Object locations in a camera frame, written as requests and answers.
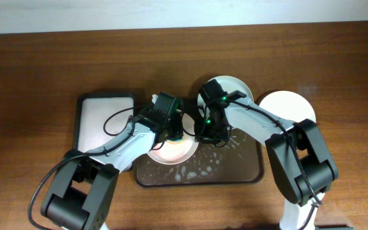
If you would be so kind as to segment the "green and yellow sponge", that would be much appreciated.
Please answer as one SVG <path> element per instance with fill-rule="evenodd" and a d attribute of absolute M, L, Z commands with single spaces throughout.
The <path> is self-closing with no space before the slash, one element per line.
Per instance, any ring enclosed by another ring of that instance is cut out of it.
<path fill-rule="evenodd" d="M 173 142 L 173 143 L 178 143 L 178 142 L 182 142 L 183 138 L 172 138 L 172 139 L 168 139 L 168 142 Z"/>

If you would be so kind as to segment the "pink plate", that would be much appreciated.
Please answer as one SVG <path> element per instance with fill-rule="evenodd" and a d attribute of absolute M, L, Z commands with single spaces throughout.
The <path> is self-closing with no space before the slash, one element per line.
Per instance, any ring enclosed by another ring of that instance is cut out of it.
<path fill-rule="evenodd" d="M 167 140 L 156 143 L 155 147 L 147 152 L 154 161 L 174 165 L 188 160 L 196 151 L 199 143 L 195 140 L 194 120 L 186 113 L 181 114 L 183 141 L 178 143 Z"/>

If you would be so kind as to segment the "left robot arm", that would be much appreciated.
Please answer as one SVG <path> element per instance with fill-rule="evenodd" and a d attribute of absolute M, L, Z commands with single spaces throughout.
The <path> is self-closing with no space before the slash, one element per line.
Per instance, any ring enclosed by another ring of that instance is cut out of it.
<path fill-rule="evenodd" d="M 68 151 L 43 178 L 53 180 L 42 201 L 42 216 L 63 229 L 107 229 L 119 174 L 136 158 L 159 150 L 168 138 L 181 137 L 183 110 L 180 98 L 160 93 L 105 144 L 85 153 Z"/>

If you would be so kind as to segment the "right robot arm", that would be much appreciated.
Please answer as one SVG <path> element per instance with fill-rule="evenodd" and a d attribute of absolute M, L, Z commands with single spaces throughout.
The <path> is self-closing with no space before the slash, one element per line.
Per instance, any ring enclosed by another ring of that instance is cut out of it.
<path fill-rule="evenodd" d="M 215 79 L 203 84 L 199 95 L 203 119 L 195 128 L 196 141 L 223 146 L 236 128 L 262 144 L 275 184 L 286 200 L 280 229 L 315 229 L 321 200 L 339 177 L 317 124 L 274 115 L 241 91 L 224 91 Z"/>

